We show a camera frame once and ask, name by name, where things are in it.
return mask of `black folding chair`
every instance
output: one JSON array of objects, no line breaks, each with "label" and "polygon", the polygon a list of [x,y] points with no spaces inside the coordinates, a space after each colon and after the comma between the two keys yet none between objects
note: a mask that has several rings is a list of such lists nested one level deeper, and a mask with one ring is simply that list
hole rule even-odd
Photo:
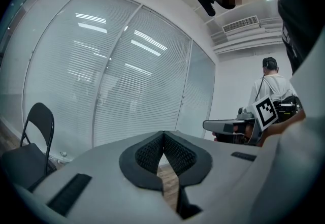
[{"label": "black folding chair", "polygon": [[[36,144],[30,143],[26,134],[28,122],[32,122],[42,133],[47,145],[45,155]],[[7,151],[2,156],[2,167],[13,183],[33,191],[46,176],[56,170],[55,165],[49,160],[53,134],[54,117],[52,112],[44,104],[36,103],[28,114],[20,140],[20,147]],[[23,146],[25,138],[28,145]]]}]

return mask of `black cap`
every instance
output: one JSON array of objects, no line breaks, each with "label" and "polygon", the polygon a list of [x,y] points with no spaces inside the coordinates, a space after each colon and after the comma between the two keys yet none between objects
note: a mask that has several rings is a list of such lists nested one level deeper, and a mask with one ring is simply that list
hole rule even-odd
[{"label": "black cap", "polygon": [[278,64],[277,64],[275,58],[268,57],[268,58],[263,59],[263,67],[272,71],[272,70],[276,70],[278,68]]}]

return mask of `wooden floor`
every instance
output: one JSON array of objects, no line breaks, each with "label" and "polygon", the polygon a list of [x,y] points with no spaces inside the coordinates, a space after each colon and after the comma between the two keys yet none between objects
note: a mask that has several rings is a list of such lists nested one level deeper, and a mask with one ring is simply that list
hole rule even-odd
[{"label": "wooden floor", "polygon": [[[19,139],[13,136],[10,131],[0,121],[0,156],[5,151],[9,151],[19,147]],[[56,168],[59,170],[64,167],[63,163],[56,160],[51,160]],[[178,177],[173,171],[172,167],[167,164],[158,168],[157,176],[162,179],[164,186],[164,199],[170,207],[176,210],[178,199]]]}]

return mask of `wire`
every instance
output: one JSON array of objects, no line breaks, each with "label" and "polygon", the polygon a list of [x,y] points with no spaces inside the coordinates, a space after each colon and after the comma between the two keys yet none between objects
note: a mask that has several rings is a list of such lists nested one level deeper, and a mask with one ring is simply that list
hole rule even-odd
[{"label": "wire", "polygon": [[263,84],[263,80],[264,80],[264,77],[265,77],[265,73],[266,73],[266,70],[264,71],[264,74],[263,74],[263,77],[262,77],[262,81],[261,81],[261,84],[260,84],[260,86],[259,86],[259,90],[258,90],[258,93],[257,93],[257,95],[256,95],[255,101],[257,101],[257,97],[258,97],[258,95],[259,95],[259,92],[261,91],[262,84]]}]

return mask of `black vent slot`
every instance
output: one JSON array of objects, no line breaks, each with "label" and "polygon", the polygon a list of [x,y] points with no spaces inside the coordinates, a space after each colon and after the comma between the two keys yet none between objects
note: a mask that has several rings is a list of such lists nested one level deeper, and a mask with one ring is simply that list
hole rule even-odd
[{"label": "black vent slot", "polygon": [[86,174],[76,174],[48,203],[48,206],[58,214],[65,216],[90,180],[91,177]]},{"label": "black vent slot", "polygon": [[233,152],[232,156],[240,158],[240,159],[248,160],[251,162],[253,162],[256,159],[256,155],[248,154],[248,153],[241,153],[241,152]]}]

